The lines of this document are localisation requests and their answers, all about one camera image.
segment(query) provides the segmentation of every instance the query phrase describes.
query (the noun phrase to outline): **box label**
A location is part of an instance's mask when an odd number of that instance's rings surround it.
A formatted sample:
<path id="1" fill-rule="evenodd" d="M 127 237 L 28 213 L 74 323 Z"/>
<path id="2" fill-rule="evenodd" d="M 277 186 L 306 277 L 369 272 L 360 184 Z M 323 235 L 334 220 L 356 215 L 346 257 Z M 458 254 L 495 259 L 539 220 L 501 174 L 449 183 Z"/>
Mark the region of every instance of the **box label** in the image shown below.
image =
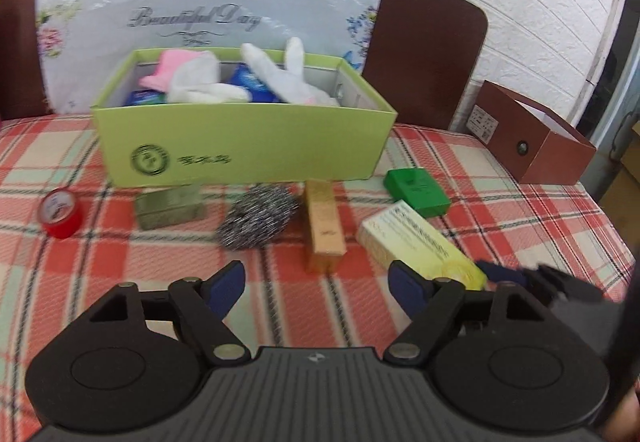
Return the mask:
<path id="1" fill-rule="evenodd" d="M 495 129 L 498 127 L 498 121 L 476 104 L 471 115 L 469 115 L 469 120 L 466 121 L 466 126 L 482 142 L 489 144 L 491 137 L 494 136 Z"/>
<path id="2" fill-rule="evenodd" d="M 192 164 L 229 164 L 231 157 L 229 155 L 216 155 L 216 156 L 188 156 L 178 158 L 178 162 L 183 166 L 190 166 Z"/>

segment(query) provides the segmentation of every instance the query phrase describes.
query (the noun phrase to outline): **brown cardboard box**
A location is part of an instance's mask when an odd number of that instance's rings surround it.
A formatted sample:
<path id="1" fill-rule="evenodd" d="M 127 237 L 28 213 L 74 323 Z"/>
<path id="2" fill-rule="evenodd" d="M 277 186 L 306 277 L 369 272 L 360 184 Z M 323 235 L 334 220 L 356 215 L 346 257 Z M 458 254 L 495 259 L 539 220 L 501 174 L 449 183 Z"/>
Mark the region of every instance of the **brown cardboard box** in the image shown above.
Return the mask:
<path id="1" fill-rule="evenodd" d="M 548 107 L 487 80 L 466 126 L 523 184 L 574 185 L 596 151 Z"/>
<path id="2" fill-rule="evenodd" d="M 634 140 L 622 157 L 617 174 L 599 205 L 629 248 L 640 246 L 640 122 Z"/>

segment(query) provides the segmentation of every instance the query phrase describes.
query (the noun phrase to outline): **red checkered fabric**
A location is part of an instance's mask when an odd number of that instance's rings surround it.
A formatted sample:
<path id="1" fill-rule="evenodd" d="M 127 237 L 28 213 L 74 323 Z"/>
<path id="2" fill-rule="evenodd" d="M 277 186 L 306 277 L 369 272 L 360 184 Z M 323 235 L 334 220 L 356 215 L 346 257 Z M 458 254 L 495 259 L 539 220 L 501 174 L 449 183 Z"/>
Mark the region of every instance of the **red checkered fabric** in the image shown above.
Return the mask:
<path id="1" fill-rule="evenodd" d="M 183 276 L 207 278 L 240 259 L 248 284 L 226 322 L 252 350 L 388 345 L 408 319 L 388 292 L 385 269 L 354 237 L 364 218 L 391 203 L 382 175 L 402 167 L 424 167 L 442 185 L 452 205 L 430 222 L 471 258 L 547 263 L 600 285 L 612 298 L 623 295 L 632 257 L 584 189 L 518 185 L 470 136 L 396 126 L 376 176 L 335 184 L 348 253 L 337 275 L 319 277 L 303 270 L 299 220 L 264 248 L 228 252 L 216 244 L 213 231 L 245 187 L 206 186 L 204 221 L 139 231 L 132 208 L 139 190 L 108 182 L 90 117 L 4 122 L 0 440 L 25 440 L 38 427 L 23 387 L 31 358 L 120 281 L 163 289 Z M 60 186 L 75 191 L 84 210 L 84 226 L 66 240 L 47 237 L 36 220 L 40 199 Z"/>

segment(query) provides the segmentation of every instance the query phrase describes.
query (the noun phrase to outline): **green box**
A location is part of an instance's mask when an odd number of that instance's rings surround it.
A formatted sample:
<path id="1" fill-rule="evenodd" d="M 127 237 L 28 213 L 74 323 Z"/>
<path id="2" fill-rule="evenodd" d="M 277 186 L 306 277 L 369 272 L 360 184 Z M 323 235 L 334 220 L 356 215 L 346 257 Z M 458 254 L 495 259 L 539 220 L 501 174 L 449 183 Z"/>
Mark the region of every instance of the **green box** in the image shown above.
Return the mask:
<path id="1" fill-rule="evenodd" d="M 228 78 L 238 48 L 211 50 Z M 132 52 L 92 106 L 106 168 L 120 187 L 369 178 L 396 111 L 347 61 L 306 54 L 307 82 L 341 107 L 158 104 L 122 107 L 163 48 Z M 283 52 L 267 50 L 276 63 Z"/>
<path id="2" fill-rule="evenodd" d="M 198 184 L 142 193 L 136 196 L 134 208 L 138 226 L 143 231 L 207 217 Z"/>
<path id="3" fill-rule="evenodd" d="M 423 218 L 442 216 L 451 205 L 440 184 L 422 168 L 391 169 L 383 183 L 395 202 L 404 200 Z"/>

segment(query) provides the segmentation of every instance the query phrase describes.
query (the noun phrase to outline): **brown wooden headboard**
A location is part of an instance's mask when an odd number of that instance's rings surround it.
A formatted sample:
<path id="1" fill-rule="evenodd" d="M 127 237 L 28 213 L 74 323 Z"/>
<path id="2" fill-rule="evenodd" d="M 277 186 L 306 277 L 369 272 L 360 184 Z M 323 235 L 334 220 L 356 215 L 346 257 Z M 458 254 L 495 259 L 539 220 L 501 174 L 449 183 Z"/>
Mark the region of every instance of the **brown wooden headboard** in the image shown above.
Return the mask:
<path id="1" fill-rule="evenodd" d="M 0 117 L 49 112 L 35 0 L 0 0 Z M 382 0 L 364 77 L 398 110 L 398 122 L 446 129 L 487 30 L 465 0 Z"/>

